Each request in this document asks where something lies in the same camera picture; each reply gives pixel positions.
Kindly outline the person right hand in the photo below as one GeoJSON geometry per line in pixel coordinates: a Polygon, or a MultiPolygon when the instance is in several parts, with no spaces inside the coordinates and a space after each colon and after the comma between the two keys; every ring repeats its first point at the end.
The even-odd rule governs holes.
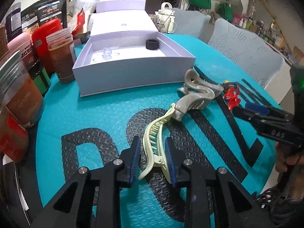
{"type": "Polygon", "coordinates": [[[276,151],[276,165],[275,169],[279,173],[283,173],[287,171],[288,166],[301,165],[303,166],[303,154],[295,154],[291,156],[286,156],[283,153],[283,144],[280,142],[275,143],[275,151],[276,151]]]}

